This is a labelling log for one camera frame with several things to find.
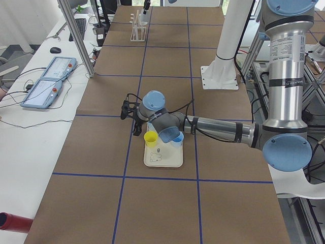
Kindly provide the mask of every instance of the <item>computer mouse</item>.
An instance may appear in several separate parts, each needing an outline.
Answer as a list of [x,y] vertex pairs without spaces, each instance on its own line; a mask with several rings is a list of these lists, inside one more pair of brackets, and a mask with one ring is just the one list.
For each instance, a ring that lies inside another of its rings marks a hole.
[[58,47],[52,47],[50,49],[50,53],[61,53],[61,48]]

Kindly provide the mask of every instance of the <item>white tray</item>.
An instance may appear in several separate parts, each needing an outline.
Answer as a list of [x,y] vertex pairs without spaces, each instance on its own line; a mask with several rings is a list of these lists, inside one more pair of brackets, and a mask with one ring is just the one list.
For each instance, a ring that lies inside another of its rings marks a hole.
[[148,167],[174,167],[178,168],[183,164],[183,143],[179,147],[172,145],[172,142],[163,143],[158,138],[155,147],[144,148],[144,164]]

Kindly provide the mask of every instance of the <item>grid line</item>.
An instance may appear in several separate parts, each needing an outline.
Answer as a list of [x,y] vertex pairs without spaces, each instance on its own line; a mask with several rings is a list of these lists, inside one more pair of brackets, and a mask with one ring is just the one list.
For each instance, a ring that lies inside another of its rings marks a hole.
[[[145,47],[144,47],[144,53],[143,53],[143,59],[142,59],[142,67],[141,67],[141,73],[140,73],[140,79],[139,79],[139,85],[138,85],[137,95],[139,95],[140,86],[141,86],[141,79],[142,79],[144,61],[145,61],[145,58],[146,58],[146,50],[147,50],[147,43],[148,43],[148,39],[149,39],[149,30],[150,30],[150,22],[151,22],[151,17],[152,17],[153,10],[154,10],[154,8],[152,8],[152,10],[151,10],[150,20],[149,20],[149,23],[148,23],[148,34],[147,34],[147,39],[146,39],[146,43],[145,43]],[[132,141],[132,136],[133,136],[133,134],[132,134],[133,126],[134,126],[134,120],[132,121],[130,138],[129,138],[129,142],[128,142],[127,155],[126,155],[126,159],[125,159],[125,167],[124,167],[123,179],[122,179],[122,185],[121,185],[121,191],[120,191],[120,197],[119,197],[119,202],[118,202],[118,207],[117,207],[117,213],[116,213],[116,220],[115,220],[115,226],[114,226],[112,244],[114,244],[115,237],[116,237],[116,230],[117,230],[117,225],[118,225],[119,212],[120,212],[120,208],[121,208],[122,196],[123,196],[123,189],[124,189],[124,183],[125,183],[125,179],[126,179],[125,176],[126,176],[126,170],[127,170],[128,157],[129,157],[129,152],[130,152],[130,147],[131,147],[131,141]]]
[[[107,114],[76,114],[76,116],[120,118],[120,115],[107,115]],[[235,119],[235,118],[213,118],[213,119],[221,120],[221,121],[243,121],[243,122],[250,122],[251,121],[251,119]]]
[[[187,18],[187,34],[188,34],[188,54],[189,54],[189,69],[191,78],[191,95],[194,99],[193,91],[193,76],[192,76],[192,60],[191,60],[191,44],[189,34],[189,21],[188,21],[188,7],[186,7],[186,18]],[[194,102],[192,103],[193,115],[195,115]],[[195,161],[196,161],[196,173],[197,173],[197,192],[198,192],[198,214],[199,214],[199,232],[200,232],[200,244],[203,244],[203,233],[202,233],[202,214],[201,214],[201,197],[200,197],[200,181],[199,181],[199,161],[198,161],[198,147],[197,147],[197,136],[194,135],[194,149],[195,149]]]
[[157,77],[157,78],[195,78],[200,79],[200,77],[190,77],[190,76],[165,76],[165,75],[103,75],[103,74],[97,74],[98,76],[116,76],[116,77]]
[[175,177],[152,177],[152,176],[131,176],[131,175],[107,175],[107,174],[81,174],[53,172],[53,175],[76,176],[76,177],[99,177],[99,178],[119,178],[119,179],[146,179],[146,180],[174,180],[174,181],[200,181],[200,182],[223,182],[223,183],[243,183],[243,184],[273,184],[268,180],[235,180],[235,179],[194,179]]
[[[138,47],[138,48],[144,48],[144,46],[130,46],[130,45],[113,45],[113,44],[106,44],[103,45],[103,47]],[[150,48],[192,48],[192,49],[217,49],[215,47],[168,47],[168,46],[147,46]]]
[[[116,24],[130,24],[129,22],[114,22],[112,21],[111,23],[116,23]],[[222,26],[223,24],[172,24],[172,23],[149,23],[150,25],[198,25],[198,26]]]

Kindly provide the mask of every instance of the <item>keyboard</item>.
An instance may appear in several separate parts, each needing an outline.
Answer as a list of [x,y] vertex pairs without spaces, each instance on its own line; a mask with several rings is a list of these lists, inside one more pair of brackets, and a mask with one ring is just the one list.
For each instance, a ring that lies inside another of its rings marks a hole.
[[[78,29],[80,31],[81,37],[83,39],[84,36],[85,36],[87,20],[84,19],[84,18],[78,18],[78,19],[75,19],[75,20],[76,20],[76,23],[77,23],[77,27],[78,27]],[[73,37],[72,37],[71,33],[70,33],[70,36],[69,36],[69,42],[73,42]]]

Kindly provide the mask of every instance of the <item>brown work surface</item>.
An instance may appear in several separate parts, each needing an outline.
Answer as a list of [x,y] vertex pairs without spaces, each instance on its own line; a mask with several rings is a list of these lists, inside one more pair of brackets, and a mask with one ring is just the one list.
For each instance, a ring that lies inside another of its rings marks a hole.
[[201,182],[200,193],[204,243],[290,243],[272,185]]
[[200,243],[196,182],[126,179],[116,244]]
[[110,243],[121,183],[118,178],[53,175],[25,243]]
[[120,115],[126,94],[136,94],[138,86],[138,77],[95,75],[87,84],[87,96],[83,96],[77,114]]
[[100,75],[140,75],[144,47],[102,47],[95,71]]
[[170,111],[194,99],[188,114],[201,117],[251,114],[245,85],[203,90],[198,78],[215,57],[220,8],[155,7],[147,41],[133,43],[136,9],[117,10],[25,244],[290,243],[260,151],[186,134],[181,167],[144,165],[143,133],[119,118],[127,93],[159,90]]
[[54,172],[123,175],[131,119],[76,116]]

